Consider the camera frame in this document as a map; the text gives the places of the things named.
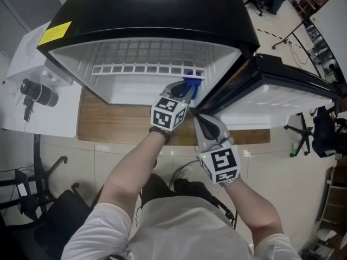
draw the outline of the shoe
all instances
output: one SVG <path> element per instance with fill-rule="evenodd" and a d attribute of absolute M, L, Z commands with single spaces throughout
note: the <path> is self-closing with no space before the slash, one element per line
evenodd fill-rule
<path fill-rule="evenodd" d="M 170 186 L 170 190 L 172 190 L 173 192 L 175 191 L 174 185 L 177 179 L 181 178 L 181 179 L 189 180 L 192 174 L 193 174 L 193 167 L 191 165 L 185 166 L 183 169 L 181 169 L 181 171 L 178 174 L 176 174 L 175 178 L 173 179 L 173 184 Z"/>
<path fill-rule="evenodd" d="M 272 10 L 270 10 L 270 9 L 266 9 L 267 10 L 267 12 L 269 12 L 270 14 L 272 14 L 272 15 L 277 15 L 277 12 L 274 12 L 274 11 L 272 11 Z"/>

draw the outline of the blue object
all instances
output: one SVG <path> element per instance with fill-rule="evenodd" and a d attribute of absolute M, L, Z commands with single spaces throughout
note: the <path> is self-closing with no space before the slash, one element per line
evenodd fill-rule
<path fill-rule="evenodd" d="M 196 76 L 201 76 L 200 72 L 195 71 Z M 190 71 L 187 73 L 187 75 L 193 75 L 193 71 Z M 197 90 L 199 89 L 199 86 L 201 85 L 202 79 L 196 79 L 196 78 L 183 78 L 183 80 L 187 83 L 185 86 L 185 89 L 182 93 L 182 96 L 185 96 L 187 92 L 189 91 L 190 87 L 194 87 L 194 93 L 192 96 L 192 99 L 196 97 Z"/>

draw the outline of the yellow warning label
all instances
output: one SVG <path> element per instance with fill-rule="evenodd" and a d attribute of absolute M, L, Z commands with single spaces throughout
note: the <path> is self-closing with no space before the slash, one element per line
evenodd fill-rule
<path fill-rule="evenodd" d="M 64 37 L 70 24 L 71 24 L 71 21 L 46 30 L 46 32 L 44 32 L 38 44 L 42 45 L 46 42 L 54 41 L 54 40 L 57 40 L 58 38 Z"/>

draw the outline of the white t-shirt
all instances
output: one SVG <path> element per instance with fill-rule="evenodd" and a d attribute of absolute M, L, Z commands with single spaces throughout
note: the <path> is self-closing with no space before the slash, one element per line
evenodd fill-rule
<path fill-rule="evenodd" d="M 66 245 L 62 259 L 96 260 L 299 260 L 283 234 L 264 239 L 252 255 L 248 244 L 215 206 L 197 197 L 159 198 L 142 209 L 129 240 L 131 220 L 118 206 L 98 204 Z"/>

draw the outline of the wire rack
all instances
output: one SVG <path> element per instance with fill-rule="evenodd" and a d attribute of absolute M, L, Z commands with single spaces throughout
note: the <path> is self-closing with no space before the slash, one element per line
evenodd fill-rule
<path fill-rule="evenodd" d="M 205 79 L 207 45 L 157 39 L 103 42 L 91 75 L 138 74 Z"/>

